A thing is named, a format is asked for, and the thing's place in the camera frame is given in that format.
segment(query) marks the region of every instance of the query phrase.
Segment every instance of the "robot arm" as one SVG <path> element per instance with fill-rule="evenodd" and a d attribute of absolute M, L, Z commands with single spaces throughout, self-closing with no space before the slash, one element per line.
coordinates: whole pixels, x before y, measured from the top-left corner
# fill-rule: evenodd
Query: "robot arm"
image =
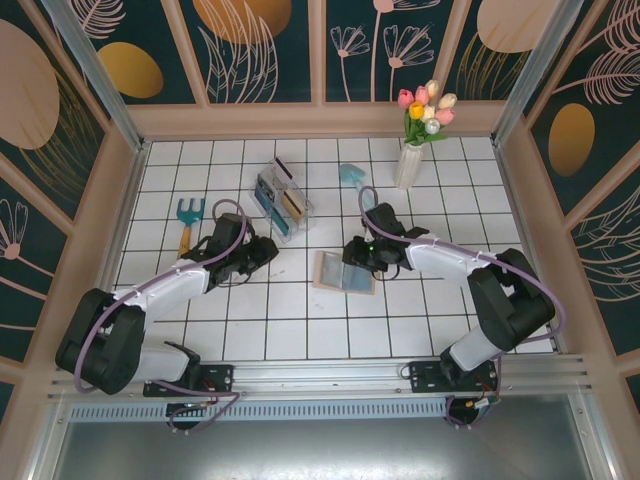
<path fill-rule="evenodd" d="M 376 226 L 396 236 L 435 238 L 418 227 L 406 231 L 389 204 L 379 204 L 367 215 Z M 400 242 L 374 231 L 370 233 L 371 241 L 355 237 L 347 244 L 343 253 L 345 263 L 371 272 L 386 272 L 389 264 L 395 264 L 438 275 L 470 290 L 479 326 L 440 355 L 441 371 L 453 386 L 500 352 L 512 350 L 555 315 L 553 303 L 537 287 L 489 262 L 442 247 Z M 536 277 L 524 255 L 515 249 L 484 255 Z M 512 287 L 513 292 L 508 294 L 503 287 Z"/>
<path fill-rule="evenodd" d="M 145 342 L 144 334 L 164 312 L 221 285 L 233 272 L 251 275 L 276 257 L 278 249 L 275 243 L 269 238 L 256 236 L 248 223 L 249 238 L 223 260 L 181 271 L 227 250 L 238 237 L 241 224 L 238 215 L 222 215 L 216 222 L 213 235 L 203 238 L 171 267 L 170 270 L 176 270 L 175 275 L 153 283 L 115 310 L 104 324 L 104 330 L 91 343 L 82 366 L 82 379 L 108 394 L 119 392 L 130 382 L 145 380 L 180 382 L 184 388 L 202 390 L 200 357 L 196 353 L 172 342 L 157 345 Z M 80 349 L 102 312 L 140 287 L 137 285 L 112 293 L 99 289 L 87 292 L 80 300 L 56 352 L 58 367 L 73 373 Z"/>

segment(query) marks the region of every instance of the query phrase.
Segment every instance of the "floral wallpaper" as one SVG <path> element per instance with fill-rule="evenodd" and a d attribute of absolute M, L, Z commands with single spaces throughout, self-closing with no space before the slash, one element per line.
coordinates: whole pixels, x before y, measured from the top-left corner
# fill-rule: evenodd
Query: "floral wallpaper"
<path fill-rule="evenodd" d="M 580 25 L 582 24 L 584 17 L 589 12 L 589 9 L 593 6 L 593 2 L 594 0 L 584 0 L 584 2 L 582 3 L 582 6 L 580 7 L 580 11 L 578 12 L 578 15 L 576 16 L 573 23 L 567 29 L 567 35 L 564 37 L 562 45 L 560 45 L 560 48 L 558 48 L 558 51 L 555 57 L 549 64 L 549 67 L 547 67 L 545 74 L 540 79 L 540 82 L 538 82 L 538 86 L 536 87 L 535 91 L 531 95 L 531 98 L 529 98 L 529 101 L 524 107 L 525 117 L 529 116 L 529 112 L 538 101 L 538 98 L 540 97 L 540 93 L 542 93 L 542 90 L 547 85 L 547 80 L 549 79 L 549 76 L 558 66 L 558 62 L 560 62 L 560 59 L 562 58 L 562 56 L 565 53 L 565 50 L 571 43 L 571 40 L 573 40 L 573 37 L 576 34 L 576 31 L 578 30 L 578 28 L 580 28 Z"/>
<path fill-rule="evenodd" d="M 446 90 L 460 100 L 505 100 L 558 0 L 473 0 Z"/>
<path fill-rule="evenodd" d="M 607 4 L 531 133 L 565 213 L 640 141 L 640 3 Z"/>
<path fill-rule="evenodd" d="M 37 3 L 53 25 L 40 0 Z M 126 104 L 195 103 L 159 0 L 68 3 Z"/>
<path fill-rule="evenodd" d="M 433 76 L 452 2 L 327 1 L 326 101 L 389 102 Z"/>
<path fill-rule="evenodd" d="M 640 167 L 571 235 L 616 354 L 640 348 Z"/>
<path fill-rule="evenodd" d="M 0 0 L 0 157 L 74 218 L 104 131 L 18 2 Z"/>
<path fill-rule="evenodd" d="M 0 179 L 0 360 L 24 361 L 66 241 Z"/>
<path fill-rule="evenodd" d="M 311 101 L 307 0 L 180 0 L 209 102 Z"/>

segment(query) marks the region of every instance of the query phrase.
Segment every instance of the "clear plastic container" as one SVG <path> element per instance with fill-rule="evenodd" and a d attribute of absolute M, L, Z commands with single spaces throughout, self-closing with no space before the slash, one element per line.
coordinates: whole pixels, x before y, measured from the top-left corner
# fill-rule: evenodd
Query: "clear plastic container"
<path fill-rule="evenodd" d="M 293 179 L 283 175 L 282 169 L 288 173 L 282 162 L 272 160 L 258 174 L 249 194 L 280 240 L 287 243 L 312 227 L 313 205 Z"/>

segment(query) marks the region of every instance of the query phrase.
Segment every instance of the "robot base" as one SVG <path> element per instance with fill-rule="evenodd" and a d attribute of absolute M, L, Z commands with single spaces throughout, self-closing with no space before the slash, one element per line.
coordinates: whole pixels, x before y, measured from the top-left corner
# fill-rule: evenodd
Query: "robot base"
<path fill-rule="evenodd" d="M 495 390 L 498 376 L 493 362 L 485 362 L 474 370 L 473 375 L 462 378 L 452 385 L 440 368 L 440 360 L 409 363 L 409 380 L 413 393 L 482 392 L 482 383 Z"/>
<path fill-rule="evenodd" d="M 208 387 L 213 392 L 230 392 L 233 387 L 233 365 L 201 365 L 200 378 L 198 383 L 202 385 L 196 390 Z M 172 382 L 171 385 L 182 388 L 189 388 L 180 380 Z M 146 383 L 142 391 L 142 395 L 146 398 L 167 398 L 167 397 L 184 397 L 184 393 L 168 390 L 155 383 Z M 203 390 L 202 396 L 206 397 L 207 392 Z"/>

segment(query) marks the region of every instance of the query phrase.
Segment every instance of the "wooden handle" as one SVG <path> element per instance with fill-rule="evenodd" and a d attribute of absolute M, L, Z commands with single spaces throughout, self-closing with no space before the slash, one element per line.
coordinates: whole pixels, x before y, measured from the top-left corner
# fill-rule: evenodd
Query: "wooden handle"
<path fill-rule="evenodd" d="M 189 251 L 191 246 L 191 227 L 185 225 L 180 239 L 180 248 L 178 249 L 178 258 Z"/>

